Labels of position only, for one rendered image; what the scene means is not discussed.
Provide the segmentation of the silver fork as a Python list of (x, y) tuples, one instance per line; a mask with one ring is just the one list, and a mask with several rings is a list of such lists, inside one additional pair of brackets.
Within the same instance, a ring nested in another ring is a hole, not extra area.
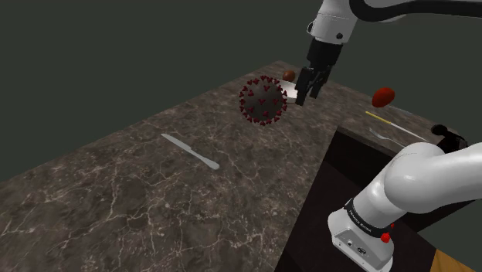
[(374, 130), (373, 130), (372, 128), (370, 128), (370, 127), (369, 127), (368, 129), (369, 129), (369, 131), (370, 131), (375, 137), (377, 137), (378, 139), (385, 140), (385, 141), (391, 141), (392, 143), (400, 146), (401, 148), (404, 148), (404, 147), (405, 147), (405, 145), (403, 145), (403, 144), (401, 144), (401, 143), (399, 143), (399, 142), (397, 142), (397, 141), (395, 141), (395, 140), (393, 140), (393, 139), (391, 139), (391, 138), (387, 138), (386, 136), (380, 135), (378, 132), (374, 131)]

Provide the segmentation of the silver knife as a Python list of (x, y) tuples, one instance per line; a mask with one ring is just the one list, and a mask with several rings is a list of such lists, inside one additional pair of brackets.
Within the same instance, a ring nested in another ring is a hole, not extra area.
[(177, 145), (178, 147), (180, 147), (181, 149), (187, 151), (189, 154), (195, 156), (197, 159), (199, 159), (200, 161), (202, 161), (203, 163), (205, 163), (207, 166), (209, 166), (211, 169), (214, 169), (214, 170), (217, 170), (219, 169), (220, 165), (207, 158), (207, 157), (204, 157), (203, 155), (200, 155), (199, 153), (197, 153), (196, 151), (193, 151), (192, 148), (187, 145), (186, 143), (178, 140), (177, 138), (174, 138), (172, 137), (171, 135), (169, 134), (162, 134), (161, 135), (162, 137), (166, 138), (168, 141), (170, 141), (171, 143), (173, 143), (174, 145)]

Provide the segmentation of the grey ball with red spikes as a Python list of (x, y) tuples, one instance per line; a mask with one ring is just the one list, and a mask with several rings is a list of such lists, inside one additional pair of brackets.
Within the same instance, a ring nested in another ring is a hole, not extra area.
[(247, 80), (239, 92), (239, 110), (250, 123), (272, 124), (287, 110), (287, 92), (274, 77)]

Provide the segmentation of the dark robot stand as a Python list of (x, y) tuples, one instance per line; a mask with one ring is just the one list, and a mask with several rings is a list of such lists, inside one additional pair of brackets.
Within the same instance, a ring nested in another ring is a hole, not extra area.
[[(366, 187), (396, 154), (338, 127), (274, 272), (365, 272), (334, 247), (328, 216)], [(457, 203), (398, 219), (390, 272), (475, 272), (418, 234), (464, 206)]]

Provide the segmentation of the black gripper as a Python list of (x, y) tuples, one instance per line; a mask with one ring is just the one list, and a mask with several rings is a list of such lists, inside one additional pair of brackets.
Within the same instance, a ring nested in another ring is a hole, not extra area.
[(331, 70), (338, 61), (342, 44), (322, 42), (313, 38), (307, 53), (308, 67), (303, 67), (299, 73), (295, 90), (296, 105), (303, 106), (311, 84), (312, 76), (316, 75), (311, 84), (310, 97), (317, 98), (321, 88), (327, 83)]

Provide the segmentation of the red egg-shaped object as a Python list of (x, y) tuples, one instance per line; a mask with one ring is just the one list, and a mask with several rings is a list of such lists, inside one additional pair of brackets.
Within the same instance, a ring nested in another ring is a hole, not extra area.
[(395, 91), (389, 87), (378, 89), (372, 96), (373, 107), (385, 107), (395, 99)]

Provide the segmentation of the yellow-handled thin utensil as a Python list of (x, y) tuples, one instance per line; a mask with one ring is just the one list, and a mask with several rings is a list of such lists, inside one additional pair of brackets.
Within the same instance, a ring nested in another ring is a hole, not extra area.
[(399, 129), (400, 131), (403, 131), (403, 132), (405, 132), (405, 133), (407, 133), (407, 134), (410, 134), (410, 135), (412, 135), (413, 137), (418, 138), (419, 140), (422, 140), (422, 141), (425, 141), (425, 142), (429, 142), (429, 141), (426, 140), (425, 138), (423, 138), (423, 137), (421, 137), (421, 136), (419, 136), (419, 135), (417, 135), (417, 134), (409, 131), (408, 129), (405, 129), (405, 128), (403, 128), (403, 127), (401, 127), (401, 126), (399, 126), (399, 125), (397, 125), (397, 124), (395, 124), (395, 123), (392, 123), (391, 121), (387, 121), (386, 119), (384, 119), (384, 118), (382, 118), (382, 117), (379, 117), (379, 116), (376, 115), (376, 114), (373, 114), (373, 113), (371, 113), (371, 112), (369, 112), (369, 111), (366, 111), (365, 113), (366, 113), (367, 115), (369, 115), (369, 116), (371, 116), (371, 117), (379, 120), (379, 121), (382, 121), (382, 122), (384, 122), (384, 123), (390, 124), (390, 125), (393, 126), (394, 128), (397, 128), (397, 129)]

